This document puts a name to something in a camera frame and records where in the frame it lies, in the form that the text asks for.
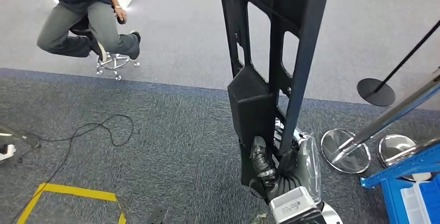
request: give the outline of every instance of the floor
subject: floor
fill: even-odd
[[[35,45],[49,12],[42,0],[2,4],[1,67],[95,76],[93,59],[49,55]],[[253,61],[267,74],[269,21],[249,6]],[[436,0],[328,0],[306,97],[359,102],[356,84],[383,79],[438,21]],[[142,65],[127,80],[224,89],[231,80],[220,0],[133,0],[122,32],[141,32]],[[287,35],[284,62],[293,70],[296,38]],[[439,66],[440,33],[435,33],[389,84],[397,99],[416,88]],[[435,97],[424,108],[440,109]]]
[[[141,32],[141,66],[95,74],[95,59],[39,50],[36,37],[50,8],[41,0],[4,0],[0,39],[0,121],[46,138],[72,135],[86,122],[112,114],[134,121],[128,145],[115,148],[105,130],[75,140],[52,183],[116,193],[128,223],[144,223],[168,209],[165,223],[250,223],[267,206],[241,186],[240,155],[224,89],[231,81],[220,0],[133,0],[121,32]],[[270,24],[249,6],[254,64],[267,75]],[[351,131],[383,112],[364,104],[356,84],[385,78],[438,21],[436,0],[328,0],[306,99],[299,120],[317,138],[331,128]],[[297,40],[286,35],[284,63],[292,71]],[[389,84],[402,99],[438,63],[434,35]],[[435,96],[384,132],[424,140],[438,134]],[[126,120],[110,122],[127,137]],[[376,150],[376,139],[369,143]],[[0,162],[0,222],[9,223],[61,163],[68,144],[44,143],[20,163]],[[18,155],[28,147],[17,144]],[[371,174],[380,169],[372,152]],[[358,177],[323,165],[323,198],[345,223],[387,223],[380,190],[360,188]],[[45,192],[27,223],[117,223],[114,203]]]
[[[47,139],[69,137],[88,122],[124,114],[134,122],[134,135],[113,147],[103,128],[74,139],[66,164],[52,184],[115,193],[128,223],[145,223],[155,208],[168,210],[164,223],[250,223],[270,211],[240,185],[240,151],[223,90],[116,82],[42,72],[0,69],[0,117],[17,129]],[[287,100],[281,100],[286,107]],[[300,128],[320,138],[331,128],[356,130],[380,108],[358,103],[306,99]],[[440,113],[418,109],[383,135],[399,133],[422,140],[437,133]],[[125,141],[131,124],[117,117],[105,124],[116,144]],[[376,141],[369,142],[376,149]],[[0,219],[12,217],[29,201],[65,157],[68,142],[42,142],[0,162]],[[381,169],[375,152],[364,174]],[[360,186],[358,176],[341,175],[322,164],[323,199],[344,223],[387,223],[380,189]],[[44,192],[27,223],[117,223],[119,208],[68,194]]]

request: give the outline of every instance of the round stanchion base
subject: round stanchion base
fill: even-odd
[[[321,213],[327,224],[342,224],[342,219],[338,213],[326,202],[323,202]]]
[[[362,173],[367,170],[371,163],[371,155],[365,144],[361,144],[355,151],[341,160],[335,163],[332,162],[340,153],[339,146],[353,137],[354,133],[352,132],[342,129],[331,129],[321,139],[322,156],[327,163],[339,172],[346,174]]]
[[[388,168],[393,164],[393,161],[387,161],[389,158],[392,158],[415,145],[416,142],[407,136],[390,134],[380,140],[377,149],[377,157],[382,166]],[[402,176],[402,178],[415,181],[412,175]]]
[[[383,85],[379,91],[374,92],[381,83],[382,81],[378,79],[363,79],[357,84],[357,92],[365,101],[375,106],[392,105],[396,100],[396,95],[388,84]]]

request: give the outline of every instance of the black shoe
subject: black shoe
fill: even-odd
[[[139,44],[141,44],[141,35],[138,31],[131,31],[130,34],[135,35],[138,38],[137,41],[139,42]]]
[[[139,34],[138,31],[131,31],[130,34],[134,35],[137,38],[137,41],[139,42],[139,44],[141,44],[141,35]],[[138,56],[139,56],[139,53],[135,57],[130,57],[130,60],[134,61],[138,58]]]
[[[107,52],[105,52],[104,47],[102,47],[102,45],[93,36],[89,36],[88,38],[90,40],[91,50],[98,55],[98,61],[107,61]]]

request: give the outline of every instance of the black metal frame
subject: black metal frame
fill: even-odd
[[[248,2],[266,13],[271,22],[268,83],[264,82],[252,65]],[[256,135],[265,139],[269,155],[275,155],[280,162],[279,173],[288,170],[294,160],[296,161],[296,156],[289,156],[294,152],[293,133],[306,89],[325,3],[326,0],[222,0],[234,77],[228,91],[234,126],[240,138],[242,151],[242,184],[254,188],[264,198],[266,196],[261,185],[250,185],[256,178],[249,161],[252,139]],[[299,38],[292,75],[286,71],[282,63],[284,33],[287,31]],[[243,48],[244,64],[239,61],[237,43]],[[278,107],[280,90],[290,98],[286,113]],[[279,149],[273,145],[276,117],[284,124]]]

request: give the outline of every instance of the yellow tape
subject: yellow tape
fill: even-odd
[[[18,219],[17,224],[24,224],[24,222],[29,217],[29,214],[31,213],[32,209],[35,207],[35,204],[37,203],[38,199],[40,198],[41,194],[44,191],[61,193],[61,194],[71,194],[71,195],[76,195],[78,197],[94,198],[98,200],[116,202],[118,204],[119,209],[121,210],[118,224],[126,224],[127,222],[125,219],[125,215],[122,212],[122,208],[118,200],[116,199],[116,195],[114,193],[93,190],[93,189],[83,189],[83,188],[77,188],[77,187],[71,187],[65,185],[58,185],[58,184],[40,184],[37,190],[35,191],[34,195],[32,196],[32,199],[27,204],[26,208],[24,209],[23,213]]]

